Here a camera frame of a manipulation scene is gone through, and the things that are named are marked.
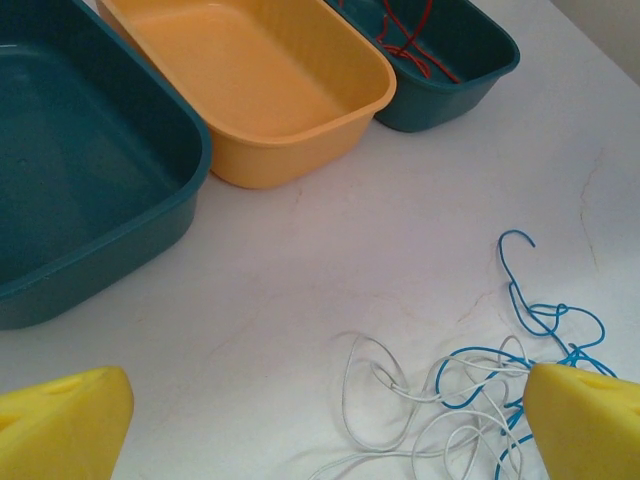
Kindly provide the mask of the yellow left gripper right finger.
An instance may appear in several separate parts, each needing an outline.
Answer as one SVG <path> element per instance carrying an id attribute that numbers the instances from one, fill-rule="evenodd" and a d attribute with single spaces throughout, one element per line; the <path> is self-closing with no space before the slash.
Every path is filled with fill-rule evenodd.
<path id="1" fill-rule="evenodd" d="M 639 385 L 578 368 L 537 364 L 524 411 L 551 479 L 639 477 Z"/>

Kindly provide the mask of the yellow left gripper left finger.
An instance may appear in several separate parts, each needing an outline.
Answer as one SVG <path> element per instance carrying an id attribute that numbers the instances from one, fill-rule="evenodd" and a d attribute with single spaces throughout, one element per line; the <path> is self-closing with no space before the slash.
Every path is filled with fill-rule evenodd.
<path id="1" fill-rule="evenodd" d="M 125 371 L 105 366 L 1 395 L 3 479 L 109 479 L 134 411 Z"/>

